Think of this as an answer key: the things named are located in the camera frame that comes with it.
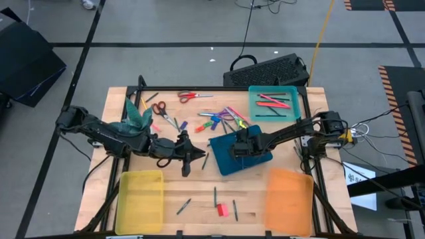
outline yellow bin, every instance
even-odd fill
[[[162,171],[134,171],[121,175],[115,233],[161,232],[164,211]]]

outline yellow cable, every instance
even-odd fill
[[[313,59],[311,60],[311,67],[310,67],[310,78],[308,79],[307,86],[311,86],[311,81],[313,81],[313,70],[314,70],[314,62],[315,62],[315,59],[316,59],[316,54],[319,51],[319,45],[320,45],[321,40],[323,38],[323,34],[325,33],[327,22],[329,20],[329,17],[331,16],[331,12],[332,12],[332,8],[333,8],[334,3],[335,3],[335,0],[331,0],[331,5],[329,6],[329,10],[327,11],[325,22],[323,23],[323,27],[321,28],[321,32],[320,32],[320,35],[319,35],[319,41],[317,42],[316,47],[314,48]]]

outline sticker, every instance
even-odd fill
[[[362,167],[350,164],[350,163],[343,163],[344,165],[347,165],[348,167],[356,170],[360,174],[364,175],[365,177],[368,177],[370,179],[376,177],[376,173],[374,171],[364,169]],[[360,183],[361,181],[366,180],[366,178],[362,177],[360,174],[355,173],[348,167],[344,166],[345,169],[345,182],[347,185],[351,185],[353,183]],[[357,197],[351,198],[351,204],[361,206],[367,209],[371,209],[376,211],[377,210],[377,194],[372,193],[369,195],[362,195]]]

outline orange bin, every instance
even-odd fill
[[[271,169],[264,225],[291,236],[311,236],[313,177]]]

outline black case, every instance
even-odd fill
[[[66,65],[46,39],[10,8],[0,13],[15,20],[0,31],[0,92],[35,107]]]

